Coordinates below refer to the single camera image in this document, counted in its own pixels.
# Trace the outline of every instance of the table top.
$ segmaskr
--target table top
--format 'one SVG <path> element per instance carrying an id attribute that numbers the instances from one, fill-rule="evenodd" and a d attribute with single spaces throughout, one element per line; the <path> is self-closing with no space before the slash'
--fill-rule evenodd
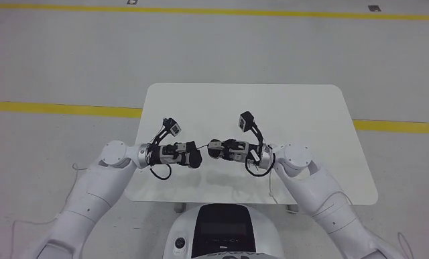
<path id="1" fill-rule="evenodd" d="M 182 128 L 161 144 L 190 142 L 203 146 L 212 139 L 234 138 L 257 144 L 238 127 L 250 111 L 268 144 L 300 143 L 311 148 L 356 205 L 372 205 L 378 194 L 341 90 L 333 85 L 154 84 L 146 95 L 135 140 L 149 142 L 163 117 Z M 269 196 L 269 176 L 251 176 L 238 162 L 210 158 L 201 149 L 198 169 L 172 165 L 168 180 L 137 169 L 125 194 L 132 201 L 275 204 Z M 168 174 L 165 165 L 153 170 Z M 280 178 L 272 172 L 272 191 L 280 204 L 294 204 Z"/>

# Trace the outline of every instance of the yellow floor line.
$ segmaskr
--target yellow floor line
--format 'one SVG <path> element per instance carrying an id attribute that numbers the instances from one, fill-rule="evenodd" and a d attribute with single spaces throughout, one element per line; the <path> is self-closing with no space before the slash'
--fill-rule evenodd
<path id="1" fill-rule="evenodd" d="M 65 105 L 54 103 L 0 102 L 0 111 L 22 113 L 54 113 L 59 115 L 98 115 L 107 117 L 140 118 L 141 108 Z"/>
<path id="2" fill-rule="evenodd" d="M 209 8 L 161 8 L 161 7 L 105 7 L 87 5 L 36 5 L 25 3 L 0 3 L 0 9 L 35 9 L 60 11 L 105 11 L 134 13 L 172 13 L 172 14 L 208 14 L 208 15 L 253 15 L 276 17 L 328 17 L 343 19 L 402 19 L 429 21 L 429 15 L 406 15 L 384 13 L 342 13 L 342 12 L 303 12 L 303 11 L 267 11 L 246 9 L 209 9 Z"/>
<path id="3" fill-rule="evenodd" d="M 140 108 L 0 101 L 0 111 L 140 118 Z M 429 123 L 354 119 L 356 130 L 429 134 Z"/>

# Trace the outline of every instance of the gray floor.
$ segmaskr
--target gray floor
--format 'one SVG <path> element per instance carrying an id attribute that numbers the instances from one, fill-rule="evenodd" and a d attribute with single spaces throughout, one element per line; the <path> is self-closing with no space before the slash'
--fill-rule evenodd
<path id="1" fill-rule="evenodd" d="M 126 0 L 0 0 L 123 6 Z M 138 6 L 428 14 L 428 0 L 139 0 Z M 352 118 L 429 121 L 429 22 L 0 9 L 0 100 L 142 107 L 152 83 L 331 83 Z M 0 258 L 14 219 L 60 210 L 73 163 L 109 140 L 134 143 L 138 119 L 0 113 Z M 416 258 L 429 252 L 428 134 L 359 132 L 379 200 L 363 223 Z M 288 258 L 340 258 L 311 219 L 258 205 Z M 84 258 L 159 258 L 177 215 L 125 197 L 97 224 Z M 49 226 L 18 224 L 16 255 Z"/>

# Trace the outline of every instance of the table leg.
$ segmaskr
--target table leg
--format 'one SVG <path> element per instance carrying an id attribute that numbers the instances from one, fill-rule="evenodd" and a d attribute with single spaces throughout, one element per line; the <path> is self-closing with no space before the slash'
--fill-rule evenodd
<path id="1" fill-rule="evenodd" d="M 290 204 L 286 205 L 286 211 L 291 214 L 297 214 L 299 212 L 300 208 L 298 207 L 298 204 Z"/>
<path id="2" fill-rule="evenodd" d="M 176 213 L 182 213 L 186 210 L 186 203 L 175 203 L 174 204 L 174 211 Z"/>

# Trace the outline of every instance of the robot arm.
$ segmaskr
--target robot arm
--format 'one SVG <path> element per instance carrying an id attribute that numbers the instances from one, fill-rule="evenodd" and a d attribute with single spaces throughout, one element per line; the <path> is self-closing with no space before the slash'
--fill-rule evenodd
<path id="1" fill-rule="evenodd" d="M 328 234 L 344 259 L 404 259 L 393 246 L 363 226 L 340 185 L 317 164 L 307 147 L 288 144 L 274 148 L 274 170 L 305 214 Z M 297 180 L 304 168 L 310 176 Z"/>
<path id="2" fill-rule="evenodd" d="M 101 155 L 79 178 L 53 228 L 28 249 L 23 258 L 82 258 L 86 239 L 99 219 L 121 197 L 136 168 L 171 163 L 198 168 L 202 158 L 194 142 L 159 145 L 168 134 L 176 136 L 180 132 L 172 118 L 165 119 L 163 126 L 150 144 L 131 147 L 120 141 L 106 144 Z"/>
<path id="3" fill-rule="evenodd" d="M 404 259 L 393 246 L 363 226 L 340 185 L 325 167 L 313 161 L 307 146 L 287 144 L 273 148 L 264 144 L 249 112 L 240 115 L 239 127 L 243 132 L 251 130 L 259 144 L 234 139 L 212 140 L 208 145 L 212 158 L 243 162 L 246 170 L 258 177 L 267 175 L 273 168 L 299 208 L 325 230 L 344 259 Z M 266 171 L 254 174 L 248 169 L 248 163 Z M 310 176 L 295 179 L 305 168 L 309 169 Z"/>

